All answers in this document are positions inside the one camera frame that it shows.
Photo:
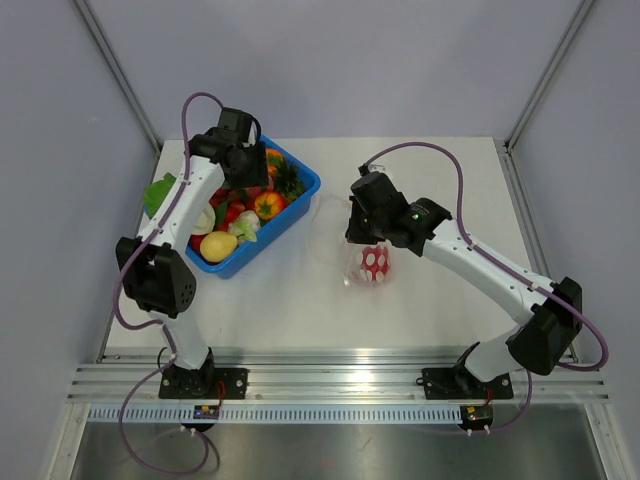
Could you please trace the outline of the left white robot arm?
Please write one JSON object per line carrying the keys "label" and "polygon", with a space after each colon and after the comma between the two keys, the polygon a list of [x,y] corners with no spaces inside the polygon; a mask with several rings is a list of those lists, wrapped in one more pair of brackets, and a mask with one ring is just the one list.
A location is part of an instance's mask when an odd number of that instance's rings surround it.
{"label": "left white robot arm", "polygon": [[140,329],[157,325],[170,350],[169,378],[195,398],[215,388],[213,354],[195,322],[186,314],[197,281],[185,262],[186,248],[196,222],[221,187],[245,188],[268,183],[266,147],[261,126],[247,112],[224,107],[216,126],[186,137],[184,164],[149,223],[133,238],[116,245],[120,274],[112,294],[113,312],[127,330],[118,304],[122,296],[151,314]]}

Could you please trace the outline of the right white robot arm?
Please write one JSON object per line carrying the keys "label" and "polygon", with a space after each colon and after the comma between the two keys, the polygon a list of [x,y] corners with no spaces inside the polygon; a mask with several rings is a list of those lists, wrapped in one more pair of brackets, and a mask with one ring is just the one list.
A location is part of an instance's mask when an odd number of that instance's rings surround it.
{"label": "right white robot arm", "polygon": [[447,209],[427,198],[408,202],[383,173],[358,179],[350,200],[348,242],[387,241],[439,264],[493,300],[517,325],[491,341],[472,344],[453,366],[427,371],[427,398],[479,399],[507,373],[526,369],[548,375],[559,364],[581,330],[577,282],[564,278],[556,283],[466,242]]}

